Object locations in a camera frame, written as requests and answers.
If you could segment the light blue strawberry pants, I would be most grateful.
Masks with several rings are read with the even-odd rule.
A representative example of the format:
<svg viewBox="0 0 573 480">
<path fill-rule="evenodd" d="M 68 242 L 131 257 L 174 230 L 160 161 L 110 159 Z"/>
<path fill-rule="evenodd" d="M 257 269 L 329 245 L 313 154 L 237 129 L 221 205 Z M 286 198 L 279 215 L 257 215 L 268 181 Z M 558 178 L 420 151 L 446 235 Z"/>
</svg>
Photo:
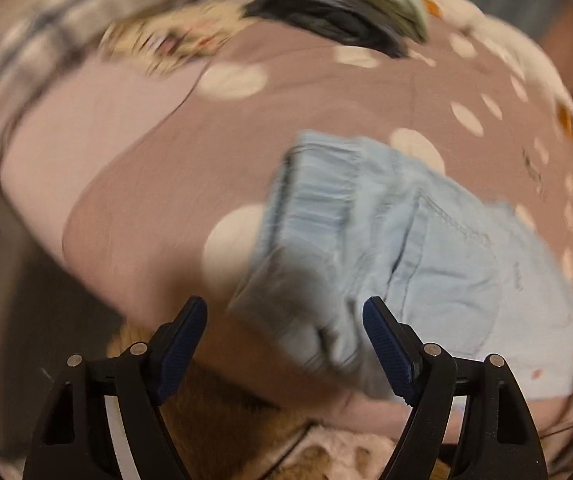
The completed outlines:
<svg viewBox="0 0 573 480">
<path fill-rule="evenodd" d="M 306 132 L 230 309 L 305 370 L 390 399 L 371 297 L 452 356 L 500 354 L 529 400 L 573 392 L 573 287 L 509 205 L 375 140 Z"/>
</svg>

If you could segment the pink polka dot duvet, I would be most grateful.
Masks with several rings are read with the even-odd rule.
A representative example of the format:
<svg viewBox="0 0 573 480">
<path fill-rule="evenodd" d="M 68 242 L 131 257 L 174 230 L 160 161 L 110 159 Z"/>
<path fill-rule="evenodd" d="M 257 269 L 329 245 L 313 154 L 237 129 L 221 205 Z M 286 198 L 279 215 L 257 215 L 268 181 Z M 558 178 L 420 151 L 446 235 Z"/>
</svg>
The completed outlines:
<svg viewBox="0 0 573 480">
<path fill-rule="evenodd" d="M 202 296 L 203 366 L 282 408 L 395 437 L 401 400 L 305 370 L 230 309 L 277 170 L 306 132 L 375 140 L 509 205 L 573 287 L 573 141 L 536 87 L 442 21 L 399 60 L 270 21 L 164 78 L 90 56 L 21 120 L 0 184 L 128 320 L 153 328 Z"/>
</svg>

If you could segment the white goose plush toy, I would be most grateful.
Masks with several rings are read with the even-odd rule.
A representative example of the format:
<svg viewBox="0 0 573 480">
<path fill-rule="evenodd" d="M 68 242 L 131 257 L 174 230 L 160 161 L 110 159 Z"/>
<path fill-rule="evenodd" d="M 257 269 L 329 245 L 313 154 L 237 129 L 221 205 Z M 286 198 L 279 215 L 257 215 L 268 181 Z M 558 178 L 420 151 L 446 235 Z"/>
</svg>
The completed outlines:
<svg viewBox="0 0 573 480">
<path fill-rule="evenodd" d="M 536 87 L 559 122 L 573 138 L 573 99 L 547 53 L 520 29 L 485 14 L 470 0 L 424 0 L 428 12 L 477 40 L 527 84 Z"/>
</svg>

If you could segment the dark folded clothes stack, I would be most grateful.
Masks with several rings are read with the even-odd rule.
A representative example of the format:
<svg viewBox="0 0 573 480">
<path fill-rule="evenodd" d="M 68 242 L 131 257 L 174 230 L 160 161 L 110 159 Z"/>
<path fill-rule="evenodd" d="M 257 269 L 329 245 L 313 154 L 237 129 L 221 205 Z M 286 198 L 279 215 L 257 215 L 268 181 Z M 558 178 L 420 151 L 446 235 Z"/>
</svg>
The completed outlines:
<svg viewBox="0 0 573 480">
<path fill-rule="evenodd" d="M 408 55 L 393 18 L 365 0 L 254 0 L 253 18 L 278 21 L 349 47 L 379 51 L 390 58 Z"/>
</svg>

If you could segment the plaid blue white cloth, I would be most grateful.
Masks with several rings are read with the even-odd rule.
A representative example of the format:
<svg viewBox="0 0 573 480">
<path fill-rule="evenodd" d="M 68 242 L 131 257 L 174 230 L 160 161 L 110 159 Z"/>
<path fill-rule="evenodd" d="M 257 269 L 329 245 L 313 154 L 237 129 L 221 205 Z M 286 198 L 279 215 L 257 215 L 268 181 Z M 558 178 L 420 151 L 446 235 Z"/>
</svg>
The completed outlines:
<svg viewBox="0 0 573 480">
<path fill-rule="evenodd" d="M 0 34 L 0 169 L 23 116 L 90 52 L 165 77 L 239 32 L 242 1 L 38 1 Z"/>
</svg>

